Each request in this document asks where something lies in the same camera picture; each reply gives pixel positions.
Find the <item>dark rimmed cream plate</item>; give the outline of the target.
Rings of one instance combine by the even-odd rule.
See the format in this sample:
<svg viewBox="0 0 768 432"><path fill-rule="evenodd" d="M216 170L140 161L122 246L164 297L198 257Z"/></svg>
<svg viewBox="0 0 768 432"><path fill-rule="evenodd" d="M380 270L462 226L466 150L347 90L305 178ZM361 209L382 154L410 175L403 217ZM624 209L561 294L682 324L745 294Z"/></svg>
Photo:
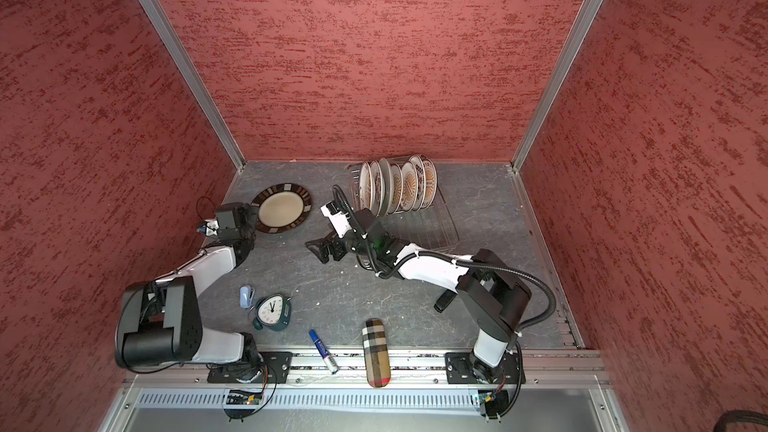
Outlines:
<svg viewBox="0 0 768 432"><path fill-rule="evenodd" d="M262 190L251 201L255 228L266 234L279 234L301 225L312 210L312 197L303 186L280 183Z"/></svg>

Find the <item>white grey line plate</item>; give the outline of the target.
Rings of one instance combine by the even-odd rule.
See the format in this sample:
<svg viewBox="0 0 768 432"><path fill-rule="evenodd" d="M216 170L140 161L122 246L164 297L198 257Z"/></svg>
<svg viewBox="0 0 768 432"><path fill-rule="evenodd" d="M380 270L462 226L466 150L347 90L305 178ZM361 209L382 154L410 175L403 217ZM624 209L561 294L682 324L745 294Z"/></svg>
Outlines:
<svg viewBox="0 0 768 432"><path fill-rule="evenodd" d="M379 160L379 168L382 179L382 204L380 207L380 215L386 216L389 214L393 196L393 172L391 164L386 158L381 158Z"/></svg>

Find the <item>white plate red characters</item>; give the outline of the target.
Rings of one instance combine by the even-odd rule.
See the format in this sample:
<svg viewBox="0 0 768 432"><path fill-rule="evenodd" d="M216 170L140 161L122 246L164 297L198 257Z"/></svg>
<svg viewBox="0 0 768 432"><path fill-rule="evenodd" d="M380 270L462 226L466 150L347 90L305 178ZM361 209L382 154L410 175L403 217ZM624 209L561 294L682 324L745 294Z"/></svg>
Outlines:
<svg viewBox="0 0 768 432"><path fill-rule="evenodd" d="M423 154L416 154L409 158L414 165L418 178L418 193L414 204L414 210L428 208L432 205L438 188L438 175L432 160Z"/></svg>

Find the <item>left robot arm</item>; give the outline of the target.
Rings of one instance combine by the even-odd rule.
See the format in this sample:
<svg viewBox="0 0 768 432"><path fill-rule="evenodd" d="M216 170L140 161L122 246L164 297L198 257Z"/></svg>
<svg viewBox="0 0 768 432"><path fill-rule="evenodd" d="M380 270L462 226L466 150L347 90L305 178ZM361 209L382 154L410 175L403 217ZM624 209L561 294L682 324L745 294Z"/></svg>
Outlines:
<svg viewBox="0 0 768 432"><path fill-rule="evenodd" d="M118 367L153 373L191 363L260 372L262 359L253 337L204 326L198 303L205 290L248 257L256 223L250 204L220 206L213 242L172 272L125 289L114 337Z"/></svg>

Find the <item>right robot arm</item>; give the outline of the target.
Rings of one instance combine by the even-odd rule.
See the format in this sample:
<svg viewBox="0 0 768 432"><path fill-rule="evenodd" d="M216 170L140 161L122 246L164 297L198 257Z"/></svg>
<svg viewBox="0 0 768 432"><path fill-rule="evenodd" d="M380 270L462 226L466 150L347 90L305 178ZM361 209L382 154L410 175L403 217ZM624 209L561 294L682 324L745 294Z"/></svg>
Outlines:
<svg viewBox="0 0 768 432"><path fill-rule="evenodd" d="M445 310L460 301L478 327L470 354L475 375L490 375L500 366L508 346L523 329L523 315L537 278L502 265L486 249L456 256L407 243L384 232L344 235L329 233L305 243L323 263L355 254L381 279L399 278L438 286L444 290L434 308Z"/></svg>

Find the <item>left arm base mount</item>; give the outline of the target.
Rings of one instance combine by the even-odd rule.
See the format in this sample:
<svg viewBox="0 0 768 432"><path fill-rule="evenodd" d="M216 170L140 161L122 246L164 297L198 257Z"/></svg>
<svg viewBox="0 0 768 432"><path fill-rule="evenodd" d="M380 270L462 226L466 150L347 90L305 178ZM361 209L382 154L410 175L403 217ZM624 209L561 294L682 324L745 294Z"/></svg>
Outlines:
<svg viewBox="0 0 768 432"><path fill-rule="evenodd" d="M287 351L261 352L256 364L238 362L216 365L208 369L207 382L212 384L258 385L284 384L293 354Z"/></svg>

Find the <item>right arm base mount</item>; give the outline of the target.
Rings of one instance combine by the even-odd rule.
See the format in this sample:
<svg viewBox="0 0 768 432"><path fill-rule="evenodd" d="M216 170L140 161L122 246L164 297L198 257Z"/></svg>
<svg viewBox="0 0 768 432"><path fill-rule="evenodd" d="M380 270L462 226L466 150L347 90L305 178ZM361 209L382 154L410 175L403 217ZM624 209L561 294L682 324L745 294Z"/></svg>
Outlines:
<svg viewBox="0 0 768 432"><path fill-rule="evenodd" d="M448 352L444 355L449 384L487 384L499 386L525 384L525 373L520 370L517 353L505 353L501 362L490 367L471 352Z"/></svg>

